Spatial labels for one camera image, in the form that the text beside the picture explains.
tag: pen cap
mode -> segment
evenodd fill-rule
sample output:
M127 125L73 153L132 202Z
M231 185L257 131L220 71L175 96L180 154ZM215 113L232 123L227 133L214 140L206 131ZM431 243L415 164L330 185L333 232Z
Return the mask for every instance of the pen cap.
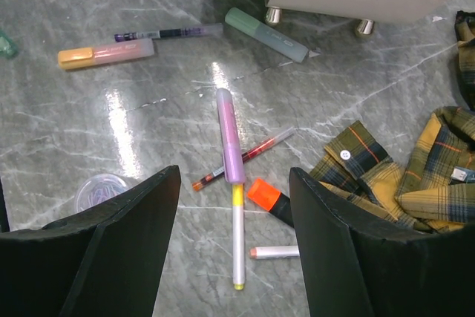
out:
M272 209L280 195L281 192L278 189L270 186L261 178L256 179L247 192L247 197L266 211Z
M231 93L224 88L219 88L216 91L216 101L223 141L223 165L226 181L233 184L244 183L246 176L244 175L243 157Z
M58 65L63 70L94 66L93 48L74 48L58 52Z
M18 48L8 36L0 30L0 56L12 59L18 53Z
M259 25L262 24L257 19L254 19L252 16L244 13L236 7L233 7L226 14L224 21L251 37L254 37L255 31L258 29Z

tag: white button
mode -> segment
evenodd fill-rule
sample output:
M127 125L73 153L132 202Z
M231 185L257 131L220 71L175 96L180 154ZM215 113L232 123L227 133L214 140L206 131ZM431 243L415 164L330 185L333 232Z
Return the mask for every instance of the white button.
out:
M349 160L351 158L351 154L348 150L342 150L341 153L340 153L340 157L343 159L343 160Z

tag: orange pen cap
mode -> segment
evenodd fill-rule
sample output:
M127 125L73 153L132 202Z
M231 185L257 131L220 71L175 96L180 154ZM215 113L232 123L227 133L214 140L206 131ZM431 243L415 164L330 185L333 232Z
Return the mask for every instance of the orange pen cap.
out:
M280 195L281 192L278 189L270 186L261 178L256 179L251 189L247 192L247 197L266 211L272 209Z

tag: pen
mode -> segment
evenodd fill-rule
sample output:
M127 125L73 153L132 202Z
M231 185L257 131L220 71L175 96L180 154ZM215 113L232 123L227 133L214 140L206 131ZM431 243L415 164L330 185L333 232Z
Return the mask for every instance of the pen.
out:
M276 131L275 133L269 135L264 139L262 142L260 142L257 146L254 148L250 149L249 151L246 151L243 155L243 163L247 163L249 160L251 160L253 157L258 156L261 152L264 152L265 150L268 150L272 148L273 146L276 146L279 144L281 141L285 140L287 137L295 133L295 127L294 126L286 126L282 129L279 129L279 131ZM203 177L201 180L198 180L193 183L193 189L195 191L200 191L203 187L209 185L211 182L217 180L218 178L222 177L224 175L224 166L221 166L220 168L214 170L213 172L207 174L205 177Z
M236 290L244 288L244 175L238 127L232 96L228 90L216 91L217 115L223 141L224 177L232 186L232 280Z
M270 186L266 181L257 178L247 192L247 197L274 217L292 228L294 227L292 211L290 210L290 198L275 187Z
M233 7L226 14L224 21L246 35L289 57L292 61L302 62L309 52L309 49L302 44L279 33L277 30L263 24L236 7Z
M249 250L249 256L252 259L281 259L298 258L300 252L298 246L258 246Z
M104 65L127 59L139 59L152 56L155 53L154 44L150 39L142 39L126 44L113 43L93 48L74 48L58 53L58 65L63 70Z
M142 33L116 33L114 38L117 42L137 39L169 39L171 37L193 37L219 35L223 33L223 24L208 24L183 29L146 31Z

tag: white pen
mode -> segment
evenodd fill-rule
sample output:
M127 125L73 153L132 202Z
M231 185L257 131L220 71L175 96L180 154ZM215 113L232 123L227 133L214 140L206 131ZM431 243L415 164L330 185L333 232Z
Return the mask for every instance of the white pen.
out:
M238 126L231 93L224 88L216 92L217 114L223 140L223 166L226 181L232 184L232 280L236 290L244 288L244 175Z
M252 259L282 259L298 258L300 252L298 246L258 246L249 250L249 256Z

